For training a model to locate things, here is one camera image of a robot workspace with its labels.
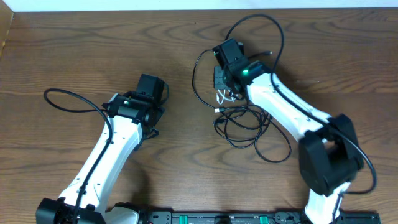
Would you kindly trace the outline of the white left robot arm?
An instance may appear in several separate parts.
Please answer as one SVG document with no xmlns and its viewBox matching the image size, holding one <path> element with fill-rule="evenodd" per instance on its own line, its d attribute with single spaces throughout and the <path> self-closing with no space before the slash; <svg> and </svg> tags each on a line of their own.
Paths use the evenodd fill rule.
<svg viewBox="0 0 398 224">
<path fill-rule="evenodd" d="M 101 108 L 85 97 L 67 92 L 91 106 L 104 119 L 104 128 L 83 167 L 58 199 L 44 198 L 37 223 L 139 223 L 140 214 L 123 205 L 107 204 L 120 172 L 133 151 L 158 136 L 155 125 L 164 114 L 167 95 L 148 91 L 115 94 Z"/>
</svg>

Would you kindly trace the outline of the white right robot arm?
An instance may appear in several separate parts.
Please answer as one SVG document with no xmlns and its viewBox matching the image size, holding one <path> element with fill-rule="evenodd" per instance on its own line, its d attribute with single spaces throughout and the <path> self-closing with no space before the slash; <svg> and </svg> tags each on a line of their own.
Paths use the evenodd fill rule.
<svg viewBox="0 0 398 224">
<path fill-rule="evenodd" d="M 214 78 L 217 89 L 242 93 L 298 142 L 300 174 L 310 189 L 305 215 L 312 223 L 335 221 L 343 194 L 364 166 L 352 121 L 309 105 L 261 62 L 236 73 L 218 65 Z"/>
</svg>

